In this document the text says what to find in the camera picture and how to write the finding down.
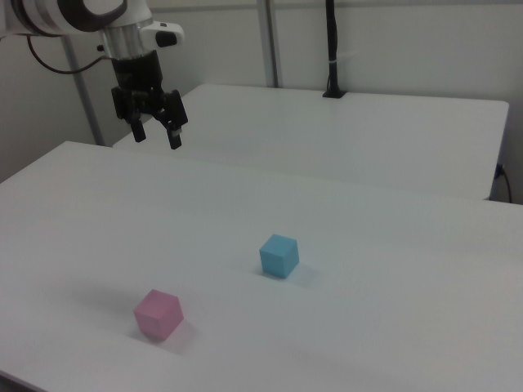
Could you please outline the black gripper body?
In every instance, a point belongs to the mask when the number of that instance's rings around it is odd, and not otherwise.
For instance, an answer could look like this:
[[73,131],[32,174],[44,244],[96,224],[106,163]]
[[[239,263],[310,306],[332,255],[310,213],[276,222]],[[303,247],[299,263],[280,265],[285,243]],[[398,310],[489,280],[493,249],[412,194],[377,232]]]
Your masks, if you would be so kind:
[[111,60],[118,86],[112,89],[117,117],[135,127],[143,114],[165,127],[188,123],[179,91],[165,91],[156,51],[130,59]]

